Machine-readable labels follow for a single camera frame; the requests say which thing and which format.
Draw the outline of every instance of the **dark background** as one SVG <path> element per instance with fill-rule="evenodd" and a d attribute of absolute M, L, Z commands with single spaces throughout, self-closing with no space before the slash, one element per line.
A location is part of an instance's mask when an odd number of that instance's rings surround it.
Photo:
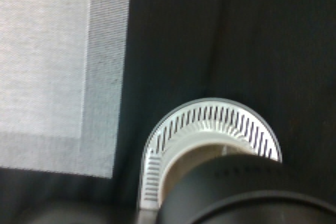
<path fill-rule="evenodd" d="M 336 1 L 130 0 L 114 177 L 0 169 L 0 223 L 55 199 L 135 207 L 151 128 L 202 97 L 261 114 L 336 203 Z"/>

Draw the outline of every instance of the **black cylinder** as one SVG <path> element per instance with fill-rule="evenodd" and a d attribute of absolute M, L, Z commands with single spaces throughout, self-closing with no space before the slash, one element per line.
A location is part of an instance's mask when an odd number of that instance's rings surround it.
<path fill-rule="evenodd" d="M 232 155 L 201 164 L 163 201 L 157 224 L 336 223 L 336 208 L 282 164 Z"/>

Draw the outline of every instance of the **gray fabric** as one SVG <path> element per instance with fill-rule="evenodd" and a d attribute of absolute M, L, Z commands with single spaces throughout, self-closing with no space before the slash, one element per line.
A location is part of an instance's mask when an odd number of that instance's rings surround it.
<path fill-rule="evenodd" d="M 127 0 L 0 1 L 0 166 L 112 175 Z"/>

